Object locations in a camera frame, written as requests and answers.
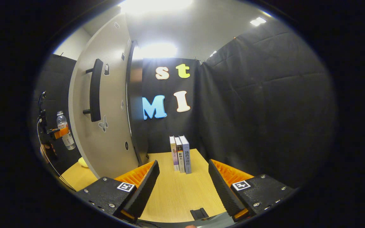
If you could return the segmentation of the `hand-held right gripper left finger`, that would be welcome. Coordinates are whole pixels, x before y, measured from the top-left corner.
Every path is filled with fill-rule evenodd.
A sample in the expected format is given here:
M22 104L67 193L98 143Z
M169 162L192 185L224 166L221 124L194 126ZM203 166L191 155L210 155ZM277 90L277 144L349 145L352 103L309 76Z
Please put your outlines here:
M141 217L160 174L154 160L119 177L102 177L76 196L106 214L135 223Z

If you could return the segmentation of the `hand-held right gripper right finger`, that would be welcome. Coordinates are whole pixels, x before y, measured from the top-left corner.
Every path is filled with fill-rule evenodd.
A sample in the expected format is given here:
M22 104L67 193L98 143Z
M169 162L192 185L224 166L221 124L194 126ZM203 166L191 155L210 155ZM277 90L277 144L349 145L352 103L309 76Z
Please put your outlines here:
M266 174L253 176L214 159L208 162L208 172L234 222L269 211L297 190Z

